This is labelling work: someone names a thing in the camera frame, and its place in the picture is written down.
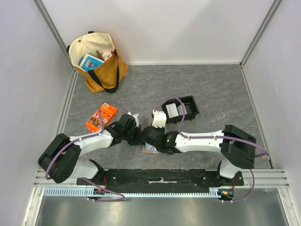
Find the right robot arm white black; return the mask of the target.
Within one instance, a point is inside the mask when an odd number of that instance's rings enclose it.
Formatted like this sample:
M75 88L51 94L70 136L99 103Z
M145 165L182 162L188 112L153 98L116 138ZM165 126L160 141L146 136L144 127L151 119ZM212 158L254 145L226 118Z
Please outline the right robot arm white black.
M141 140L153 146L158 152L166 154L187 153L192 151L222 154L216 182L227 185L241 169L253 169L255 162L256 138L233 125L211 133L182 133L164 128L146 127Z

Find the silver credit card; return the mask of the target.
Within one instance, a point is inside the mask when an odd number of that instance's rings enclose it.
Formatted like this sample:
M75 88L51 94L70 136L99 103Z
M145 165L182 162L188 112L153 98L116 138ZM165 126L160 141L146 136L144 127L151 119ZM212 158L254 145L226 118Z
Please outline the silver credit card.
M157 149L148 143L145 143L145 150L149 152L157 152Z

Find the black plastic bin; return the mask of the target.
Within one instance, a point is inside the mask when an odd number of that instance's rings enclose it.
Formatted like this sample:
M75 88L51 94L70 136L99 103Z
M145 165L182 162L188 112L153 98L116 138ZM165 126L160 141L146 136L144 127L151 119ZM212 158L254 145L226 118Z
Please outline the black plastic bin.
M181 122L183 115L184 115L185 121L187 121L187 120L191 121L191 120L195 119L197 114L199 114L199 110L198 110L197 104L196 104L193 96L180 97L179 99L184 104L184 107L182 107L182 104L176 98L167 100L161 106L162 110L166 114L167 124L171 124L171 123L177 124L177 123ZM167 114L166 105L171 104L171 103L176 103L179 116L170 119Z

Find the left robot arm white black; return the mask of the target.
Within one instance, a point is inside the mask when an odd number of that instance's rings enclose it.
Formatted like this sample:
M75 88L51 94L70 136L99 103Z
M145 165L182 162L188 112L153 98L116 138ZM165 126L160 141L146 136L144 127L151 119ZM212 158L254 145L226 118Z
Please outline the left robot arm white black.
M81 162L79 158L101 148L109 148L127 141L129 145L140 145L141 125L138 114L125 113L119 121L104 130L83 136L57 135L38 159L45 171L45 179L59 184L68 178L86 177L93 185L103 181L100 166L94 161Z

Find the brown leather card holder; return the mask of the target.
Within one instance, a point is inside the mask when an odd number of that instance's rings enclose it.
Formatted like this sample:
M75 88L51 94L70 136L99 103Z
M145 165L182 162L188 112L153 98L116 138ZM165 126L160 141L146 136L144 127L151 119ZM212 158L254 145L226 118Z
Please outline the brown leather card holder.
M159 151L152 145L145 143L144 147L142 148L143 153L159 153Z

